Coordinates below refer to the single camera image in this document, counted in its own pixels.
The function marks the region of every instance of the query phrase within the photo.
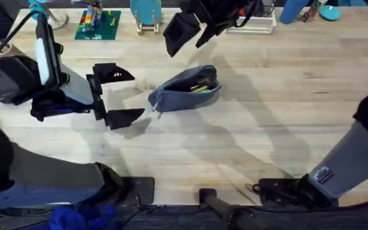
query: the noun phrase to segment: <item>green lego baseplate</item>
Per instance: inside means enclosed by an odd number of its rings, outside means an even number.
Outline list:
[[[80,19],[85,19],[87,10],[85,10]],[[83,32],[84,22],[80,20],[76,31],[76,40],[114,40],[118,31],[121,11],[103,10],[100,25],[93,31]]]

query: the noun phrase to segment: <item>blue pencil case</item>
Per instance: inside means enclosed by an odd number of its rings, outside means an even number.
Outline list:
[[[148,100],[157,112],[193,109],[213,98],[220,88],[217,70],[205,65],[182,71],[151,92]]]

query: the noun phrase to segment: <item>blue bottle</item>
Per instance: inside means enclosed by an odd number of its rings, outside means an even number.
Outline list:
[[[292,23],[309,1],[310,0],[287,0],[280,14],[280,21],[284,24]]]

